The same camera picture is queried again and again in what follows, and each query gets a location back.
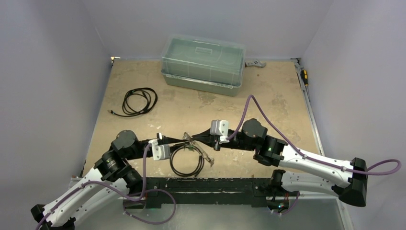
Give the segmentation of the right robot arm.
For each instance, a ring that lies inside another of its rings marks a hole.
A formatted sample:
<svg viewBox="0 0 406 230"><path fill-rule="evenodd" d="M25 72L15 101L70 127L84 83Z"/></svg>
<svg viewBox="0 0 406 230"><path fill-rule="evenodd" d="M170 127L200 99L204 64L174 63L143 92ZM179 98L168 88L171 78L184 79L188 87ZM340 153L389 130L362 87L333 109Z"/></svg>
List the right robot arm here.
<svg viewBox="0 0 406 230"><path fill-rule="evenodd" d="M228 121L213 120L211 127L192 136L216 151L222 148L253 151L253 159L274 170L269 189L275 195L284 191L312 191L338 197L355 207L365 207L368 176L365 160L337 160L293 147L267 134L257 119L242 124L240 131L228 128Z"/></svg>

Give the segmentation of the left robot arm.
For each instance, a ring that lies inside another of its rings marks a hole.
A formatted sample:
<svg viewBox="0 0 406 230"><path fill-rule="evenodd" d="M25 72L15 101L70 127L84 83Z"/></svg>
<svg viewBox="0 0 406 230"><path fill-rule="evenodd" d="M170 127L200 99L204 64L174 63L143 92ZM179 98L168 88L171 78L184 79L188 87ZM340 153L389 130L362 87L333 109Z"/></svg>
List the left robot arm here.
<svg viewBox="0 0 406 230"><path fill-rule="evenodd" d="M183 139L157 134L156 138L139 140L135 132L123 130L94 167L63 195L46 205L35 205L31 214L37 230L73 230L93 211L118 198L141 204L148 195L163 190L148 184L146 166L138 172L129 160L166 160L172 144Z"/></svg>

